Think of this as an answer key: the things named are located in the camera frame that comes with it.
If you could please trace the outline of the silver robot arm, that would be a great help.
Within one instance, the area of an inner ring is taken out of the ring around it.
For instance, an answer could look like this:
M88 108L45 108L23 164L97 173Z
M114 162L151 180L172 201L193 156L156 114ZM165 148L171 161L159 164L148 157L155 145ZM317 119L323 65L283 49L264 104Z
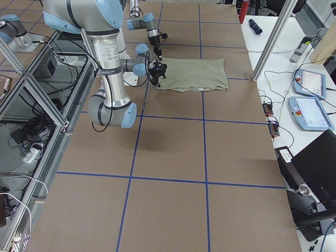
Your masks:
M123 7L120 1L43 1L45 23L52 29L71 33L85 33L93 43L92 60L102 74L101 88L90 98L89 117L93 124L103 127L130 128L133 126L137 105L126 94L123 74L132 72L147 76L154 86L165 77L167 65L162 63L160 33L152 13L135 16L137 6L127 21L128 29L145 29L154 47L150 53L146 44L139 44L135 59L122 59L118 41L123 25Z
M127 20L127 27L129 30L145 29L150 44L153 46L153 51L162 61L162 48L161 38L167 39L167 34L162 33L158 29L158 25L152 13L144 14L139 7L139 1L130 1L130 13Z

